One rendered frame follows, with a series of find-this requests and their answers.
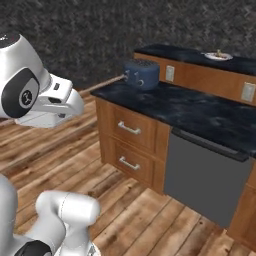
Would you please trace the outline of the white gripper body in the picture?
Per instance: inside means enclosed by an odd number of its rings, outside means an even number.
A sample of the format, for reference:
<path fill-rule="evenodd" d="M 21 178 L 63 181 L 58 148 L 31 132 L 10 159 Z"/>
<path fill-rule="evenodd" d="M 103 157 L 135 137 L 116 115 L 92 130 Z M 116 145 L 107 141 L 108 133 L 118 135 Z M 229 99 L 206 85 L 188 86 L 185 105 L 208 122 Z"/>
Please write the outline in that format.
<path fill-rule="evenodd" d="M 65 102 L 47 104 L 46 111 L 30 110 L 25 116 L 15 120 L 16 124 L 35 128 L 54 128 L 84 113 L 84 101 L 74 89 Z"/>

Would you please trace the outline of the wooden raised counter panel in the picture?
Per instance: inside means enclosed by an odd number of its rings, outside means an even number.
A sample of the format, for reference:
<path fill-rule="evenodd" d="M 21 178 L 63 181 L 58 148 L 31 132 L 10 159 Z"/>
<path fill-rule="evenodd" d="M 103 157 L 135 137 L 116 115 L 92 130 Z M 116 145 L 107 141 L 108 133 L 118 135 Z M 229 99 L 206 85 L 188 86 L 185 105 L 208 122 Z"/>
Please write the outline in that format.
<path fill-rule="evenodd" d="M 160 66 L 159 80 L 161 82 L 179 85 L 181 87 L 256 106 L 256 91 L 252 102 L 241 99 L 244 83 L 248 82 L 256 85 L 256 76 L 179 62 L 137 52 L 134 53 L 134 57 L 136 59 L 140 58 L 157 62 Z M 173 82 L 166 80 L 167 65 L 175 68 Z"/>

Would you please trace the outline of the white plate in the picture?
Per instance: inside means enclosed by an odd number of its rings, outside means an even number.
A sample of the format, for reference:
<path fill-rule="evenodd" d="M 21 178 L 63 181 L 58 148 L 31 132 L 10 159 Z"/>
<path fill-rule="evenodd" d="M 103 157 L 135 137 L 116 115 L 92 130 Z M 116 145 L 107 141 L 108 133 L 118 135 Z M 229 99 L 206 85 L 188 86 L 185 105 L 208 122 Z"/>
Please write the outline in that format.
<path fill-rule="evenodd" d="M 204 53 L 204 56 L 210 60 L 214 60 L 214 61 L 229 61 L 232 59 L 232 56 L 230 54 L 227 53 L 222 53 L 223 58 L 219 58 L 215 56 L 216 52 L 208 52 L 208 53 Z"/>

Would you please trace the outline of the wooden drawer front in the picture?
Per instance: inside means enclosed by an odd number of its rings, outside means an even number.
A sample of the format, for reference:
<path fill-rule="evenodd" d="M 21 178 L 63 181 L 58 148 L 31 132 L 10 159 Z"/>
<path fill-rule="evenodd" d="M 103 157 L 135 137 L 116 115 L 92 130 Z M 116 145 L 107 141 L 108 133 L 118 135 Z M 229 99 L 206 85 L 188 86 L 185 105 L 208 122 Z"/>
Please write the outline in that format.
<path fill-rule="evenodd" d="M 153 175 L 153 161 L 150 158 L 140 154 L 138 151 L 128 149 L 120 143 L 115 144 L 115 154 L 115 163 L 118 167 L 146 184 L 151 183 Z M 119 162 L 119 158 L 121 156 L 124 156 L 126 160 L 133 165 L 139 164 L 140 169 L 133 170 Z"/>
<path fill-rule="evenodd" d="M 124 124 L 132 129 L 140 128 L 141 133 L 135 135 L 118 127 L 119 121 L 124 121 Z M 139 145 L 148 150 L 153 149 L 156 124 L 154 120 L 148 117 L 125 108 L 114 107 L 112 130 L 116 136 L 127 142 Z"/>

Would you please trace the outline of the blue toaster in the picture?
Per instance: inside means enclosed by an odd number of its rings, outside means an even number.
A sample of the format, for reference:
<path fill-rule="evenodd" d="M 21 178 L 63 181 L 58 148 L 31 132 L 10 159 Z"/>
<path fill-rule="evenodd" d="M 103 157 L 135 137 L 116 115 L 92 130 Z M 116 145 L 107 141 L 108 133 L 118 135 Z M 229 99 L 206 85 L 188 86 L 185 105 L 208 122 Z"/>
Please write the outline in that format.
<path fill-rule="evenodd" d="M 159 83 L 160 66 L 146 59 L 130 59 L 123 64 L 124 81 L 139 90 L 152 90 Z"/>

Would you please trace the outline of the grey dishwasher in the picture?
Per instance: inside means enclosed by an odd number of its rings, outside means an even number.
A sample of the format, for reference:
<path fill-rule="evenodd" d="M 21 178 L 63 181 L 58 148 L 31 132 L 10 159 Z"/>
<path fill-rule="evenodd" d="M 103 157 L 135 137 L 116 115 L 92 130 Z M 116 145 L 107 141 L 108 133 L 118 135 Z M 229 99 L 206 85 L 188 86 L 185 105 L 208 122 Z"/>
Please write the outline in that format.
<path fill-rule="evenodd" d="M 252 165 L 250 157 L 238 162 L 170 132 L 164 193 L 227 228 Z"/>

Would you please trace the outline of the wooden drawer cabinet frame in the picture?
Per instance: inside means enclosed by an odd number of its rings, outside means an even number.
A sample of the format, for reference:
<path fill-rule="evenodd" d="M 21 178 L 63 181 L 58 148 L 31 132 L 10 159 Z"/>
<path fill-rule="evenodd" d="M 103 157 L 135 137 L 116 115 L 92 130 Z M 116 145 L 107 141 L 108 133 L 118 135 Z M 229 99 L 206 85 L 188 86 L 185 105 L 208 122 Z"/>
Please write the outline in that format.
<path fill-rule="evenodd" d="M 113 124 L 113 108 L 121 107 L 116 104 L 110 103 L 106 100 L 97 98 L 96 99 L 96 111 L 97 111 L 97 121 L 99 129 L 100 138 L 100 150 L 101 159 L 103 163 L 109 163 L 116 167 L 118 170 L 124 172 L 127 176 L 136 179 L 143 185 L 151 188 L 155 192 L 162 194 L 164 190 L 166 163 L 167 163 L 167 152 L 168 152 L 168 142 L 169 133 L 171 127 L 165 123 L 157 121 L 155 119 L 150 119 L 155 121 L 156 131 L 154 137 L 153 149 L 148 150 L 139 145 L 127 142 L 120 137 L 116 136 L 112 130 Z M 146 184 L 139 179 L 128 174 L 115 163 L 115 144 L 120 143 L 126 146 L 128 149 L 138 151 L 140 154 L 150 158 L 153 161 L 153 175 L 150 184 Z"/>

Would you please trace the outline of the white wall outlet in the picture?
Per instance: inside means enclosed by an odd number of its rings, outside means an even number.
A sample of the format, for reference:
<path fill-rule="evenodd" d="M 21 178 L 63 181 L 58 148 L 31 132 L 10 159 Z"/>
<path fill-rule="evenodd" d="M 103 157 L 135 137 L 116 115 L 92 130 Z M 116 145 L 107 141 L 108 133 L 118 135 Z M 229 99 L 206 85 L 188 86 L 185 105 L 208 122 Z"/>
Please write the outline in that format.
<path fill-rule="evenodd" d="M 175 68 L 173 66 L 166 66 L 166 80 L 173 82 L 174 81 L 174 73 L 175 73 Z"/>
<path fill-rule="evenodd" d="M 252 102 L 255 91 L 256 91 L 255 84 L 245 82 L 242 89 L 241 99 L 244 101 Z"/>

